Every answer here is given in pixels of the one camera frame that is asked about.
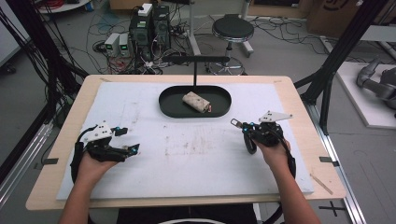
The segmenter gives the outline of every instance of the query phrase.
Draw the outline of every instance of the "person's lap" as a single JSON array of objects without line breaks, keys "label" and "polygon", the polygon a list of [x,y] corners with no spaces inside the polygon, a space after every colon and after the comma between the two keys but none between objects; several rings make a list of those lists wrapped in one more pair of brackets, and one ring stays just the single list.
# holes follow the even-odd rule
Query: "person's lap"
[{"label": "person's lap", "polygon": [[145,208],[121,208],[117,224],[156,224],[184,218],[204,218],[227,224],[257,224],[253,204],[222,204],[197,206],[169,206]]}]

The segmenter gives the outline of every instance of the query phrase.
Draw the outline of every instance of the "black logo on box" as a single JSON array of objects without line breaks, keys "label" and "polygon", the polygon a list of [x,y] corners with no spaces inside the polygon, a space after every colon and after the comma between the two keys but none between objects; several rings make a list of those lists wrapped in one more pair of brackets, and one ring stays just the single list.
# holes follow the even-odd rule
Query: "black logo on box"
[{"label": "black logo on box", "polygon": [[326,0],[323,8],[329,11],[337,11],[342,9],[349,0]]}]

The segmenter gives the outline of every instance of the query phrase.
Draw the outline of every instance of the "forearm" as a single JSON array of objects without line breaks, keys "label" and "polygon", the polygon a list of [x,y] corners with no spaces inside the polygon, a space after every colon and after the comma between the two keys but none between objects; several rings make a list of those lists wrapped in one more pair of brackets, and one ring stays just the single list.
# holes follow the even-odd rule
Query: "forearm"
[{"label": "forearm", "polygon": [[76,182],[64,206],[60,224],[82,224],[88,222],[90,197],[93,186]]},{"label": "forearm", "polygon": [[320,223],[289,169],[274,170],[274,177],[279,188],[285,222]]}]

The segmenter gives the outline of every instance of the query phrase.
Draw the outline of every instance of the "person's left arm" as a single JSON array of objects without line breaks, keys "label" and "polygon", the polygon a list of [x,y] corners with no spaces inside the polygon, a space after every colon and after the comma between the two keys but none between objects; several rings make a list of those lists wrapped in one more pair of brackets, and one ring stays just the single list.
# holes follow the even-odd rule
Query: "person's left arm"
[{"label": "person's left arm", "polygon": [[105,172],[116,164],[114,161],[97,161],[88,152],[84,153],[78,167],[76,183],[59,219],[60,224],[88,222],[91,192]]}]

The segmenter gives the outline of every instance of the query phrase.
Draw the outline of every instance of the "black tray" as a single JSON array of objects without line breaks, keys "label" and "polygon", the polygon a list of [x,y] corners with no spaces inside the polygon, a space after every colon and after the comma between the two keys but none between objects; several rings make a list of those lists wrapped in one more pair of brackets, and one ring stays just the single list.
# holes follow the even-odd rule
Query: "black tray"
[{"label": "black tray", "polygon": [[[210,102],[211,112],[200,113],[182,101],[185,94],[195,92]],[[218,118],[230,110],[231,95],[218,86],[173,86],[160,95],[160,109],[171,118]]]}]

